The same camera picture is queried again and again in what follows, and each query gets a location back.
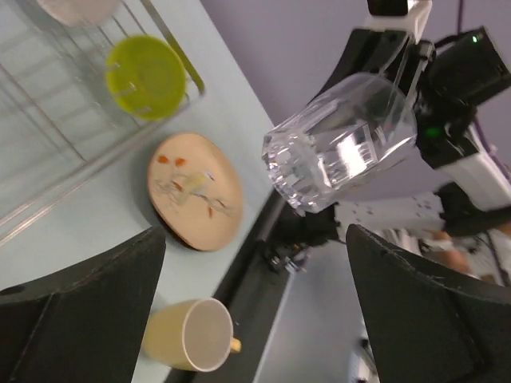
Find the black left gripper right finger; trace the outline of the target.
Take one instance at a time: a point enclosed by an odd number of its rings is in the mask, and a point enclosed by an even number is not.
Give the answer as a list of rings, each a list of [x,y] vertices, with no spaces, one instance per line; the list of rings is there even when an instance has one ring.
[[[347,252],[381,382],[508,382],[510,289],[351,224]]]

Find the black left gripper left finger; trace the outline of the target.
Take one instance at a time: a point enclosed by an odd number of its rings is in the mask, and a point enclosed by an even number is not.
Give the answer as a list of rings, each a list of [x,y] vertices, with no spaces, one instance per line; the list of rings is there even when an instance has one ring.
[[[129,382],[165,253],[155,227],[1,292],[3,382]]]

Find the white bowl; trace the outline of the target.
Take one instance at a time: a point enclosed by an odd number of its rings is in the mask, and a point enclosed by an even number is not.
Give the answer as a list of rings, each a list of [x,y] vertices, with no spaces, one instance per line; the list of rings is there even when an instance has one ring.
[[[120,0],[37,0],[52,18],[65,26],[97,25],[111,16]]]

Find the beige bird pattern plate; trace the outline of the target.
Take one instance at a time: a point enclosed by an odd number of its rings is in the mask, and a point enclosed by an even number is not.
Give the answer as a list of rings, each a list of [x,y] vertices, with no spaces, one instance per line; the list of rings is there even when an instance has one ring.
[[[172,134],[147,170],[152,206],[189,247],[218,251],[236,236],[243,218],[241,182],[223,152],[194,132]]]

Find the clear glass cup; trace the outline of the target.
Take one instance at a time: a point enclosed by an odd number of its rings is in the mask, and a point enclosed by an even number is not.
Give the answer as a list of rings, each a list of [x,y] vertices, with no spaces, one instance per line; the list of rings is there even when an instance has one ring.
[[[269,131],[262,159],[291,207],[318,213],[403,162],[416,136],[410,98],[385,77],[356,73]]]

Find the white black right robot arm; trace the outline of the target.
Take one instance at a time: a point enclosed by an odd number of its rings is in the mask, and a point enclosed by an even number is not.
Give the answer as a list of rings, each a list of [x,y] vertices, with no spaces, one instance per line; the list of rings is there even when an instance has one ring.
[[[406,94],[420,157],[449,177],[423,195],[368,202],[364,226],[468,236],[509,220],[510,174],[490,154],[476,114],[510,86],[510,68],[484,27],[435,43],[395,27],[356,28],[325,89],[357,73],[378,74]]]

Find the lime green bowl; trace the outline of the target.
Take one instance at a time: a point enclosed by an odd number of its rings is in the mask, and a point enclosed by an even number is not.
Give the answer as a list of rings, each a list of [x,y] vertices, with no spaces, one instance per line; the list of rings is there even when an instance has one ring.
[[[119,41],[105,59],[105,84],[117,105],[142,120],[162,120],[180,107],[186,71],[171,46],[139,34]]]

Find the metal wire dish rack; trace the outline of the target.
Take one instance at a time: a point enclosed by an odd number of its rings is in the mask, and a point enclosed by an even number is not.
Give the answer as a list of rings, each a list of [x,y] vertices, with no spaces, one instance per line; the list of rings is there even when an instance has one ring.
[[[121,40],[147,34],[182,60],[184,111],[202,78],[154,1],[122,1],[97,25],[66,26],[35,1],[1,4],[1,240],[7,242],[116,161],[164,119],[121,110],[104,80]]]

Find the cream yellow handled mug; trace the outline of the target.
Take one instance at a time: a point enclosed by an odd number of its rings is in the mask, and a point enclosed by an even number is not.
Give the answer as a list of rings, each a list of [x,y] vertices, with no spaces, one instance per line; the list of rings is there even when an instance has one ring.
[[[172,369],[209,373],[242,350],[227,307],[215,298],[166,306],[149,315],[141,343],[147,357]]]

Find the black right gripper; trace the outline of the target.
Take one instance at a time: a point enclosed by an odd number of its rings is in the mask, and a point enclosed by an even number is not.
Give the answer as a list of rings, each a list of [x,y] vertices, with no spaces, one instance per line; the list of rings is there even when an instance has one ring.
[[[353,29],[334,71],[312,98],[355,73],[383,73],[411,43],[404,30]],[[432,168],[478,152],[468,137],[477,107],[510,87],[510,66],[484,26],[449,36],[418,83],[414,106],[421,158]]]

